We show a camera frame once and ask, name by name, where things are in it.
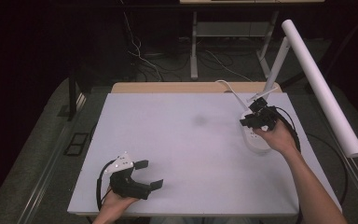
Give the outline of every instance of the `dark background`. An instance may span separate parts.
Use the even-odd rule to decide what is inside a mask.
[[[170,54],[177,51],[178,36],[191,34],[189,11],[135,10],[131,15],[133,32],[147,46]],[[200,15],[236,20],[238,14],[205,10]],[[257,20],[261,14],[250,10],[248,15]],[[358,109],[358,1],[326,0],[321,7],[283,7],[277,23],[285,19],[295,21],[303,37],[332,40],[319,65],[327,80],[344,90]],[[274,37],[282,37],[280,29]],[[49,96],[68,74],[76,74],[82,91],[131,80],[127,39],[122,13],[112,8],[0,1],[0,186]]]

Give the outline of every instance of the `forearm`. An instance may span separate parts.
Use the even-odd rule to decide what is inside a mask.
[[[307,224],[347,223],[324,186],[297,150],[283,153],[295,180],[301,211]]]

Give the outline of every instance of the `person's right hand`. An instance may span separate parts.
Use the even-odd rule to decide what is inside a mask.
[[[266,140],[272,149],[282,154],[293,150],[297,151],[295,140],[280,119],[277,120],[272,131],[265,132],[261,129],[253,129],[253,131]]]

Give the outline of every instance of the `hand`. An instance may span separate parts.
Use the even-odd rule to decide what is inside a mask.
[[[280,119],[277,120],[272,131],[264,132],[261,129],[254,129],[254,132],[266,140],[272,149],[281,152],[281,154],[297,151],[295,140]]]
[[[137,202],[136,198],[122,198],[115,194],[110,187],[103,201],[103,206],[98,216],[94,220],[94,224],[113,223],[121,217],[124,211],[132,204]]]

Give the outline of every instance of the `white cylindrical tube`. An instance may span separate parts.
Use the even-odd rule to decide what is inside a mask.
[[[327,116],[345,156],[347,158],[358,157],[358,138],[325,82],[321,71],[312,59],[296,27],[292,21],[287,20],[283,22],[282,28],[315,92],[324,114]]]

